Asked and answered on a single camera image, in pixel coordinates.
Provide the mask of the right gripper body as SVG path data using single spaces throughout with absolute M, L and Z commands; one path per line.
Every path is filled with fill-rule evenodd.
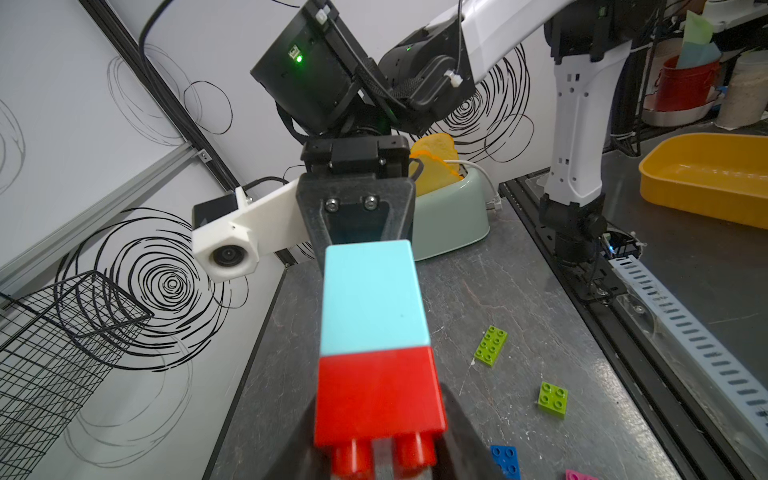
M 304 144 L 300 159 L 309 173 L 319 176 L 400 178 L 409 174 L 410 146 L 395 135 L 315 138 Z

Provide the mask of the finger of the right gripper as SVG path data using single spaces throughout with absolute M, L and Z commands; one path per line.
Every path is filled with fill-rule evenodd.
M 408 177 L 305 173 L 296 200 L 320 268 L 332 245 L 413 237 L 416 186 Z

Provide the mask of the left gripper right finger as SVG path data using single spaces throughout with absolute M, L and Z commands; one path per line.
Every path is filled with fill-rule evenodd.
M 433 478 L 444 480 L 503 479 L 490 449 L 465 415 L 448 385 L 440 384 L 447 430 L 436 441 L 437 463 Z

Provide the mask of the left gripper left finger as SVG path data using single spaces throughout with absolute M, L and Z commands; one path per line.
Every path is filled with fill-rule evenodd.
M 315 410 L 316 402 L 311 401 L 264 479 L 328 480 L 330 478 L 330 460 L 314 445 Z

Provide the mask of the blue square lego brick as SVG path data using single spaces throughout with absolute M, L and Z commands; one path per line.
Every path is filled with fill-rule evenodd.
M 499 467 L 505 479 L 521 479 L 519 458 L 515 447 L 491 445 L 490 453 L 494 463 Z

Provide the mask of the red long lego brick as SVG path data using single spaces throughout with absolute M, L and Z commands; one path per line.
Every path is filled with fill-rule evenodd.
M 395 477 L 437 464 L 447 418 L 429 346 L 324 356 L 318 364 L 314 445 L 341 479 L 373 479 L 373 444 L 389 440 Z

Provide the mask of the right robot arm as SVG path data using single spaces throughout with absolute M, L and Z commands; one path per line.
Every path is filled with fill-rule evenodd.
M 659 10 L 654 1 L 461 1 L 374 60 L 333 3 L 305 3 L 251 74 L 302 143 L 297 201 L 316 256 L 333 244 L 410 238 L 407 136 L 445 120 L 543 29 L 558 99 L 539 220 L 558 261 L 594 262 L 607 228 L 601 155 L 614 93 Z

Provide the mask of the small green lego brick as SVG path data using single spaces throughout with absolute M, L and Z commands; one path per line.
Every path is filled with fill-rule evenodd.
M 543 381 L 537 398 L 541 411 L 564 420 L 567 412 L 569 392 L 567 389 Z

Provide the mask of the long green lego brick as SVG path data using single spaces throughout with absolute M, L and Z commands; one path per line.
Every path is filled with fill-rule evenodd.
M 493 367 L 508 339 L 508 333 L 495 326 L 489 326 L 474 352 L 474 359 L 482 364 Z

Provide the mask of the pink square lego brick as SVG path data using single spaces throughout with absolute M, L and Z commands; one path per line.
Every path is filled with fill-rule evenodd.
M 598 480 L 596 477 L 568 469 L 565 473 L 566 480 Z

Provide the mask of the right toast slice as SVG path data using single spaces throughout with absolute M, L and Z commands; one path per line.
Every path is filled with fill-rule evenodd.
M 448 163 L 448 160 L 458 160 L 459 155 L 453 138 L 446 133 L 417 140 L 411 147 L 410 159 L 409 174 L 414 180 L 417 197 L 463 179 L 459 165 Z

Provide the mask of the mint green toaster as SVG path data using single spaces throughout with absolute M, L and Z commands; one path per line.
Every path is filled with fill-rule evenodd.
M 490 232 L 487 178 L 470 168 L 460 182 L 416 198 L 412 249 L 422 261 L 483 240 Z

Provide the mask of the red bucket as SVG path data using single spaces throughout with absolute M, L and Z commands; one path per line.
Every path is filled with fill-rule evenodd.
M 679 68 L 679 57 L 666 60 L 659 73 L 655 110 L 683 111 L 707 103 L 719 74 L 720 59 L 692 68 Z

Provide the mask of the yellow plastic tray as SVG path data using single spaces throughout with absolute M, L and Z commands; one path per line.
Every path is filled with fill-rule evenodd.
M 767 227 L 767 138 L 691 133 L 662 141 L 639 164 L 640 194 L 655 205 Z

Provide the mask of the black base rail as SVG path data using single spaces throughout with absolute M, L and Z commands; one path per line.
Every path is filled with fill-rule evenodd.
M 620 301 L 629 291 L 606 260 L 569 267 L 555 256 L 555 234 L 538 221 L 524 181 L 499 185 L 546 263 L 606 355 L 672 464 L 684 479 L 752 479 L 754 474 L 652 346 Z

